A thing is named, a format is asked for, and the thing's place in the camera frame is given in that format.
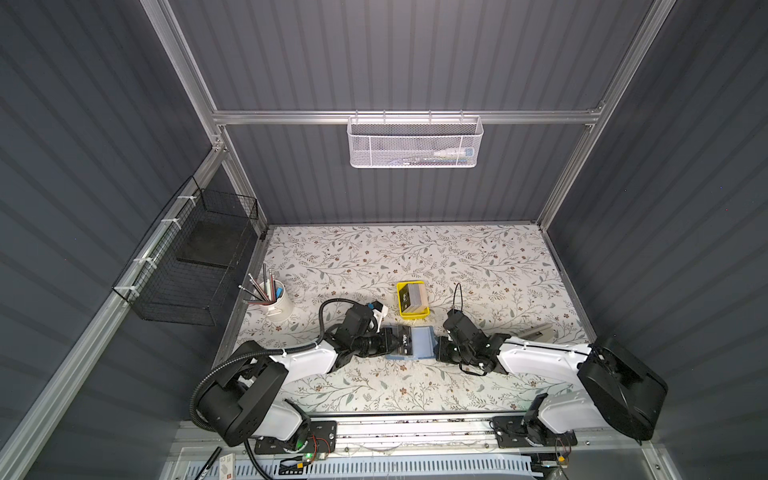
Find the blue leather card holder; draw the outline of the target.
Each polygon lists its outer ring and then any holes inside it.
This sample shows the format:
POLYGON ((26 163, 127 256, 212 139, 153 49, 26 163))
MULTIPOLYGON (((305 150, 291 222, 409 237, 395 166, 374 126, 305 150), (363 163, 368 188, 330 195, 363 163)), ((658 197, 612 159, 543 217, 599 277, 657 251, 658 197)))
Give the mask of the blue leather card holder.
MULTIPOLYGON (((391 330, 394 336, 399 340, 398 326, 399 325, 389 327, 389 330, 391 330)), ((435 359, 436 358, 435 349, 437 348, 438 338, 434 332, 434 328, 432 326, 416 326, 416 327, 409 326, 409 327, 412 329, 412 341, 413 341, 412 356, 408 359, 404 359, 398 355, 397 350, 400 345, 400 341, 399 341, 397 348, 394 351, 387 353, 385 355, 385 358, 387 360, 406 360, 406 361, 435 359)))

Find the yellow plastic card tray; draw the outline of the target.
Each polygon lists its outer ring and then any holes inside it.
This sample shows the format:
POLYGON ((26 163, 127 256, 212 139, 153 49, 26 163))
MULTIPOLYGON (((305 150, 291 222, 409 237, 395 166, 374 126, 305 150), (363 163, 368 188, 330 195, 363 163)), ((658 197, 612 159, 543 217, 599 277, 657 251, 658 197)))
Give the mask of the yellow plastic card tray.
POLYGON ((430 307, 424 281, 396 284, 399 316, 404 320, 422 320, 429 316, 430 307))

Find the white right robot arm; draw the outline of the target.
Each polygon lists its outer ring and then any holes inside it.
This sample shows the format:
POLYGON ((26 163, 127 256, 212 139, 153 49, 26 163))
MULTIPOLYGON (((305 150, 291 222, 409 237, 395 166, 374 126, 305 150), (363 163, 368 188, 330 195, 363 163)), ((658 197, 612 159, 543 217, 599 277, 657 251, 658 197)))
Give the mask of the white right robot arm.
POLYGON ((554 446, 574 439, 579 430, 607 427, 639 443, 653 437, 668 385, 616 340, 566 345, 488 335, 457 309, 449 311, 443 328, 435 356, 466 374, 532 374, 572 386, 566 394, 537 395, 502 433, 523 436, 534 446, 554 446))

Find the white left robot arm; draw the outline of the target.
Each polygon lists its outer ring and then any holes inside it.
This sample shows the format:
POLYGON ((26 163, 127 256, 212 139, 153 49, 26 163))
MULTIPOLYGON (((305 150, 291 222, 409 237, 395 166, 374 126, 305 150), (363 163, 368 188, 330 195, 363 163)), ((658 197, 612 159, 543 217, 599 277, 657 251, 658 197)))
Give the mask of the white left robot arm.
POLYGON ((410 328, 385 326, 387 313, 378 301, 331 298, 319 306, 315 340, 284 349, 244 342, 194 388, 191 421, 230 447, 265 437, 289 452, 302 450, 311 435, 311 418, 294 401, 279 398, 282 388, 334 373, 354 358, 408 353, 410 328))

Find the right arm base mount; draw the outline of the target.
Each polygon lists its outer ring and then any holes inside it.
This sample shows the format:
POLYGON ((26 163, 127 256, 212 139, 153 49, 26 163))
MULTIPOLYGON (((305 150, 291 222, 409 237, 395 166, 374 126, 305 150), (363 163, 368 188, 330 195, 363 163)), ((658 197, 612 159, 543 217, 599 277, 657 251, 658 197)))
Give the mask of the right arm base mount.
POLYGON ((578 444, 573 431, 556 434, 539 420, 526 420, 521 415, 494 416, 489 421, 500 448, 565 447, 569 451, 578 444))

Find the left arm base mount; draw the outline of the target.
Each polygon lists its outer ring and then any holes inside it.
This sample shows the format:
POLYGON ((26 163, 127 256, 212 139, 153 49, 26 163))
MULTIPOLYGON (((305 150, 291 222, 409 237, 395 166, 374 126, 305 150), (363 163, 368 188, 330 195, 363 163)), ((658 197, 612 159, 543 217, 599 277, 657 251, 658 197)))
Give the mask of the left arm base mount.
POLYGON ((259 455, 330 454, 336 448, 337 430, 336 421, 311 420, 286 441, 273 437, 255 437, 253 449, 259 455))

